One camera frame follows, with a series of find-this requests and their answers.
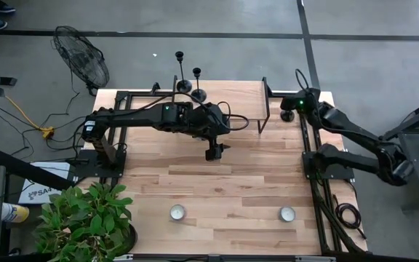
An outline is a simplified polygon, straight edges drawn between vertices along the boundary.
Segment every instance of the yellow extension cord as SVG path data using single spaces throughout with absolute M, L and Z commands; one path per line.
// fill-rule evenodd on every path
M 43 138 L 44 139 L 48 139 L 51 138 L 54 134 L 55 134 L 55 128 L 54 127 L 39 127 L 37 124 L 33 123 L 33 121 L 31 121 L 28 116 L 25 114 L 25 112 L 14 102 L 14 100 L 12 100 L 10 97 L 8 97 L 7 95 L 4 96 L 9 102 L 11 102 L 11 104 L 22 114 L 22 116 L 27 119 L 27 121 L 30 123 L 30 125 L 41 131 L 43 133 Z

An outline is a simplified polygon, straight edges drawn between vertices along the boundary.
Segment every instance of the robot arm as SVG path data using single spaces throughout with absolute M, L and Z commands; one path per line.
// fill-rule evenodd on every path
M 103 165 L 114 164 L 116 149 L 108 143 L 105 132 L 110 127 L 152 127 L 164 132 L 180 132 L 209 141 L 206 160 L 221 158 L 223 144 L 218 135 L 230 132 L 230 123 L 219 106 L 211 103 L 193 109 L 190 102 L 158 103 L 147 109 L 113 110 L 100 108 L 87 116 L 82 138 L 95 147 Z
M 376 135 L 351 122 L 340 110 L 328 103 L 319 103 L 318 89 L 307 88 L 294 95 L 286 96 L 281 103 L 285 111 L 296 110 L 306 116 L 308 123 L 316 129 L 341 134 L 376 155 L 377 159 L 337 150 L 324 144 L 313 154 L 311 164 L 322 172 L 331 164 L 341 164 L 376 174 L 392 186 L 403 186 L 412 172 L 412 165 L 400 147 L 381 141 Z

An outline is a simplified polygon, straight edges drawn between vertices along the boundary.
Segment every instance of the wooden table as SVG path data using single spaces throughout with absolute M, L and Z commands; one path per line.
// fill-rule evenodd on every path
M 259 83 L 244 82 L 245 87 L 241 87 L 238 82 L 215 82 L 218 86 L 215 94 L 213 87 L 209 87 L 212 83 L 205 82 L 205 89 L 211 90 L 205 102 L 231 100 L 234 114 L 263 117 L 259 112 L 262 95 L 259 100 L 246 98 L 245 103 L 236 102 L 237 95 L 256 95 Z M 116 91 L 99 90 L 94 109 L 113 107 Z M 133 98 L 132 108 L 155 99 Z M 320 100 L 334 104 L 331 92 L 322 92 Z M 134 199 L 129 209 L 139 240 L 131 253 L 321 253 L 311 187 L 304 178 L 300 160 L 303 140 L 299 118 L 296 116 L 291 123 L 283 122 L 279 117 L 280 102 L 280 98 L 269 98 L 271 118 L 262 134 L 258 134 L 257 125 L 252 122 L 245 130 L 218 137 L 219 143 L 231 146 L 218 162 L 205 161 L 207 142 L 149 127 L 127 129 L 126 170 L 119 182 L 127 186 L 122 196 Z M 323 143 L 343 148 L 340 135 L 324 130 L 320 134 Z M 82 186 L 88 186 L 93 180 L 97 179 L 84 180 Z M 357 205 L 347 183 L 331 180 L 330 187 L 339 202 Z M 169 217 L 169 209 L 176 204 L 183 205 L 187 212 L 180 222 Z M 295 209 L 293 222 L 279 220 L 279 208 L 286 205 Z M 330 225 L 324 224 L 332 247 Z M 367 249 L 358 231 L 346 231 L 358 246 Z

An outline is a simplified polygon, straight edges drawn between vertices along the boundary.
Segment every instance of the concrete floor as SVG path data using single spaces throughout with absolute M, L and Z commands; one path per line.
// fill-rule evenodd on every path
M 210 33 L 301 33 L 296 0 L 8 0 L 18 10 L 8 29 L 52 30 L 72 25 L 88 31 L 150 31 Z M 419 35 L 419 0 L 304 0 L 311 33 Z M 273 90 L 298 90 L 294 70 L 308 77 L 303 40 L 89 38 L 106 58 L 108 88 L 151 88 L 171 85 L 178 73 L 174 52 L 185 53 L 184 70 L 202 69 L 203 79 L 256 80 L 268 77 Z M 50 37 L 0 36 L 0 76 L 19 79 L 6 93 L 37 122 L 62 112 L 73 95 L 67 66 Z M 380 135 L 419 106 L 419 42 L 313 41 L 322 90 L 332 91 L 338 108 L 364 128 Z M 74 77 L 81 95 L 70 116 L 58 116 L 52 126 L 91 111 L 94 98 Z M 13 113 L 6 100 L 0 106 Z M 20 130 L 23 124 L 6 117 Z M 76 124 L 56 133 L 67 138 Z M 28 139 L 35 154 L 28 161 L 72 156 L 53 152 L 40 134 Z M 367 152 L 346 140 L 349 151 Z M 0 150 L 21 147 L 18 135 L 0 121 Z M 59 147 L 70 143 L 60 143 Z M 20 153 L 23 157 L 28 151 Z M 404 215 L 400 207 L 419 198 L 415 180 L 394 188 L 375 176 L 355 172 L 364 231 L 369 249 L 380 255 L 419 258 L 419 212 Z M 24 233 L 15 242 L 30 246 Z

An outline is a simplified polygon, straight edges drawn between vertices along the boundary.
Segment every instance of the black fan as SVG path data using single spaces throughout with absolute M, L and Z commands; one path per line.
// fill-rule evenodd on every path
M 64 62 L 87 84 L 91 95 L 95 96 L 93 89 L 106 86 L 109 72 L 103 53 L 80 32 L 70 26 L 58 26 L 53 40 Z

